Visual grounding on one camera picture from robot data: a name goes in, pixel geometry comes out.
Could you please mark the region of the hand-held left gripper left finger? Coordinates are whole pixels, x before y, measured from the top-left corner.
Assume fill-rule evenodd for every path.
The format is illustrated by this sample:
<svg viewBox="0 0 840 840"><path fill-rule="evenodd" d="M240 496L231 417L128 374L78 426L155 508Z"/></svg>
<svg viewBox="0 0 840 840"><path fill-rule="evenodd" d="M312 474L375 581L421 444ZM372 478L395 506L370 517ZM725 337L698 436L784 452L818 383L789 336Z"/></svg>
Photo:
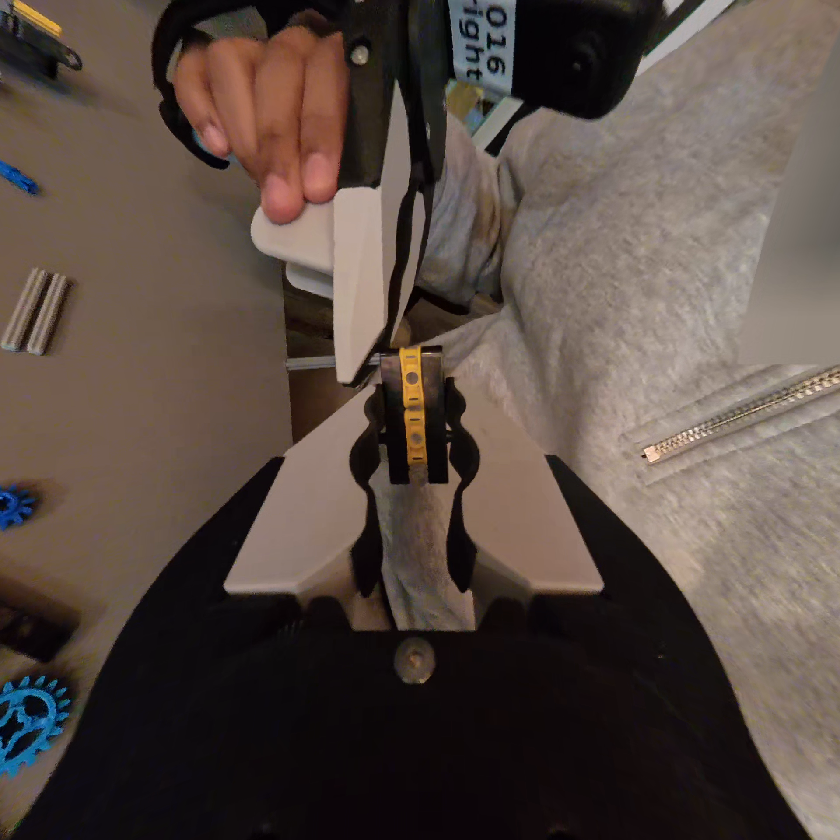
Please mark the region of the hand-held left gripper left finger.
<svg viewBox="0 0 840 840"><path fill-rule="evenodd" d="M282 459L224 582L226 593L329 596L347 617L385 617L371 478L381 464L382 389L368 385Z"/></svg>

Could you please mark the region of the long black lego beam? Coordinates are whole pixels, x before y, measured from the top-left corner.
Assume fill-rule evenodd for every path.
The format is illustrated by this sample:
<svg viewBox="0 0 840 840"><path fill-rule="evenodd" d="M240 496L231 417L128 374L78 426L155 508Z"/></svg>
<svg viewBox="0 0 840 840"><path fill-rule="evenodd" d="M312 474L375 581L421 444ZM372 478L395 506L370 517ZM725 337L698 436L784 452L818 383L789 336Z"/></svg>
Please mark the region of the long black lego beam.
<svg viewBox="0 0 840 840"><path fill-rule="evenodd" d="M53 661L76 632L73 623L1 601L1 648L41 664Z"/></svg>

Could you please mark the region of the person's right hand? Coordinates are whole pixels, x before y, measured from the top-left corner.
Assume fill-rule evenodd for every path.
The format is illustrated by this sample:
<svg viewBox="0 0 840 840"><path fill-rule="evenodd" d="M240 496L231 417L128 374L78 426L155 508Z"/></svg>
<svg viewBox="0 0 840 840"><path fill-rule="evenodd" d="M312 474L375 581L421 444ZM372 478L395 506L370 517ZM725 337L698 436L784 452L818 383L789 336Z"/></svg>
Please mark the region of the person's right hand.
<svg viewBox="0 0 840 840"><path fill-rule="evenodd" d="M289 224L338 190L349 78L340 31L308 9L268 38L198 40L173 87L203 147L233 156L264 215Z"/></svg>

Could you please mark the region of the person's grey hoodie torso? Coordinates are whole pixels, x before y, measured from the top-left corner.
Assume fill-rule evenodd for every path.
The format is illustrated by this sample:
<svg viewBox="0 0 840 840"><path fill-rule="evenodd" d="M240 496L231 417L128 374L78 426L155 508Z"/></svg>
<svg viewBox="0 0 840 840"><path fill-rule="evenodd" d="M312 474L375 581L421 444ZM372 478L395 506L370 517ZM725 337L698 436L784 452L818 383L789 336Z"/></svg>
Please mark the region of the person's grey hoodie torso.
<svg viewBox="0 0 840 840"><path fill-rule="evenodd" d="M749 2L604 120L519 122L501 310L438 340L447 373L571 467L687 595L811 838L838 838L838 390L662 463L643 451L838 365L739 362L837 37L838 2Z"/></svg>

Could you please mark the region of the person's right forearm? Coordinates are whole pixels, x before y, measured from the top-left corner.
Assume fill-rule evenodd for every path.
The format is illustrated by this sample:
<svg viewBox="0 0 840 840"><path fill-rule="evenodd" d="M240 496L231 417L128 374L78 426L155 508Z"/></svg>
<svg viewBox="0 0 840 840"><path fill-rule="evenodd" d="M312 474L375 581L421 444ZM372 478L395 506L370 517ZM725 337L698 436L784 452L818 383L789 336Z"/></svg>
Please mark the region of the person's right forearm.
<svg viewBox="0 0 840 840"><path fill-rule="evenodd" d="M502 263L523 192L517 164L508 149L498 156L480 149L461 121L447 117L421 289L461 308L477 296L502 301Z"/></svg>

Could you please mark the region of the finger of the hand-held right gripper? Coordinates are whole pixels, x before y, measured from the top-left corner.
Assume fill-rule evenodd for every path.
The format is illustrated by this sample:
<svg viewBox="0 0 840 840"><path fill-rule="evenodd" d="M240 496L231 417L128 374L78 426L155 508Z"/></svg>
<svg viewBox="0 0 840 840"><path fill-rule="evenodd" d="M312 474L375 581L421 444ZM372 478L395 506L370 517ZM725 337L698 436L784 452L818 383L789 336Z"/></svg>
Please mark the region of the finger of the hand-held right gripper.
<svg viewBox="0 0 840 840"><path fill-rule="evenodd" d="M430 185L410 185L397 215L395 264L387 292L387 347L392 346L424 257L434 201Z"/></svg>
<svg viewBox="0 0 840 840"><path fill-rule="evenodd" d="M406 106L395 86L378 186L346 187L333 200L335 372L350 384L385 329L397 224L411 180Z"/></svg>

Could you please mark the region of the black lego frame assembly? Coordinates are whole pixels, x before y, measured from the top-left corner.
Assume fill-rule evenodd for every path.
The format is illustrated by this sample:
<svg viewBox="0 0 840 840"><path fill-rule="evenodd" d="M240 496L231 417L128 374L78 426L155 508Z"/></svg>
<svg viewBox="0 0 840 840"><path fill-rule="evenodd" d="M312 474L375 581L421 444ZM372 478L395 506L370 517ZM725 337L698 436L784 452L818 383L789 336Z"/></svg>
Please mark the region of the black lego frame assembly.
<svg viewBox="0 0 840 840"><path fill-rule="evenodd" d="M24 2L1 2L2 62L55 81L60 68L80 72L78 53L62 42L62 27Z"/></svg>

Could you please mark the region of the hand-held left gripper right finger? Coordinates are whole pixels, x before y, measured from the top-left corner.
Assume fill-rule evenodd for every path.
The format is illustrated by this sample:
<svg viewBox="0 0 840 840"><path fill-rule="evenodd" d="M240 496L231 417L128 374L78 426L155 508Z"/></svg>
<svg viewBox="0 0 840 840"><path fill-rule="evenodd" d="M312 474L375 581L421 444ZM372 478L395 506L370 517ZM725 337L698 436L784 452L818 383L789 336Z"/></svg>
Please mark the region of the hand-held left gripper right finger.
<svg viewBox="0 0 840 840"><path fill-rule="evenodd" d="M472 596L475 618L508 599L593 595L604 582L548 456L497 404L466 381L447 381L450 463L458 476L449 573Z"/></svg>

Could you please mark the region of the black yellow lego assembly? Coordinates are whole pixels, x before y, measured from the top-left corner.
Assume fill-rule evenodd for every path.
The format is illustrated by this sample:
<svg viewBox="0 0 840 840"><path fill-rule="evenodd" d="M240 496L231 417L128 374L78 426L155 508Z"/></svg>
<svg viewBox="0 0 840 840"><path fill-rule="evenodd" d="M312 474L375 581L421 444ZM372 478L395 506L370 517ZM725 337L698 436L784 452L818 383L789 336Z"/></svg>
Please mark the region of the black yellow lego assembly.
<svg viewBox="0 0 840 840"><path fill-rule="evenodd" d="M380 357L383 442L393 485L407 485L414 468L427 481L448 483L443 350L438 345L389 350Z"/></svg>

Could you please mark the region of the small blue lego gear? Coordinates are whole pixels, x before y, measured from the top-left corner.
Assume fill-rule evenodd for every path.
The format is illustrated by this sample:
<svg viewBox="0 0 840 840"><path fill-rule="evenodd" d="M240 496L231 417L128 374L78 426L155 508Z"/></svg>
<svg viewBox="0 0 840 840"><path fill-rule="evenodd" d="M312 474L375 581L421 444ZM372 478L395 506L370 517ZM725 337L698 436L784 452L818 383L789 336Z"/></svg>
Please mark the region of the small blue lego gear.
<svg viewBox="0 0 840 840"><path fill-rule="evenodd" d="M35 512L37 497L15 486L1 486L1 532L26 524Z"/></svg>

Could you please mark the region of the large blue lego gear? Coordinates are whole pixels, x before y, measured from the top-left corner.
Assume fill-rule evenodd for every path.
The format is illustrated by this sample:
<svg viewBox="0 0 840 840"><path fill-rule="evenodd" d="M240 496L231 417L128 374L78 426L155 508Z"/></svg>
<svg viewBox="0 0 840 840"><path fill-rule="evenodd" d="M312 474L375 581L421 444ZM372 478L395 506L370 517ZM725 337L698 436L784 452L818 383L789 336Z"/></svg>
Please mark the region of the large blue lego gear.
<svg viewBox="0 0 840 840"><path fill-rule="evenodd" d="M13 778L65 730L68 688L45 675L6 681L1 690L1 775Z"/></svg>

